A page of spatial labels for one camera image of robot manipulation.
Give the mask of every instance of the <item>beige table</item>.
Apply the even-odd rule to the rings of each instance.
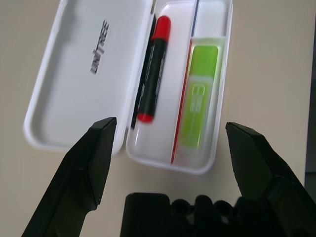
[[[0,236],[20,236],[63,154],[31,148],[22,123],[57,0],[0,2]],[[117,237],[125,197],[161,192],[193,202],[199,194],[233,204],[234,179],[225,124],[263,133],[304,182],[316,1],[236,0],[217,160],[193,176],[113,157],[102,204],[82,237]]]

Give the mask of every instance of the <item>white container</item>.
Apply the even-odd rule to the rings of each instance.
[[[117,117],[113,154],[121,149],[128,128],[126,150],[133,160],[194,174],[206,172],[216,154],[233,5],[232,0],[200,0],[194,18],[196,5],[196,0],[60,1],[24,121],[28,142],[64,152],[95,121]],[[153,123],[137,122],[132,129],[154,15],[171,19],[157,109]],[[222,70],[214,82],[209,110],[214,129],[207,162],[171,165],[193,25],[193,40],[223,42]],[[99,45],[104,53],[95,58],[92,52],[105,32],[104,44]],[[97,67],[96,74],[91,67]]]

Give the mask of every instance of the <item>red pen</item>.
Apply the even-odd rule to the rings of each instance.
[[[154,119],[170,27],[171,21],[167,16],[158,18],[138,107],[137,119],[141,122],[150,123]]]

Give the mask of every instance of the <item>red line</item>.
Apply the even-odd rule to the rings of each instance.
[[[173,142],[171,164],[173,164],[174,155],[176,153],[176,148],[177,148],[178,132],[179,132],[179,126],[180,126],[181,113],[182,113],[182,105],[183,105],[183,100],[184,100],[184,92],[185,92],[185,89],[186,89],[186,84],[187,84],[187,79],[188,79],[188,69],[189,69],[189,62],[190,62],[190,55],[191,55],[191,47],[192,47],[192,40],[190,40],[190,49],[189,49],[189,54],[188,54],[186,73],[185,73],[185,76],[184,76],[184,82],[183,82],[183,87],[182,87],[179,115],[178,115],[178,121],[177,121],[177,126],[176,126],[176,134],[174,136],[174,142]]]

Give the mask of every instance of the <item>open case lid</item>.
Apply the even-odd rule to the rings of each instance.
[[[62,0],[25,118],[36,147],[66,151],[116,117],[120,150],[153,18],[152,0]]]

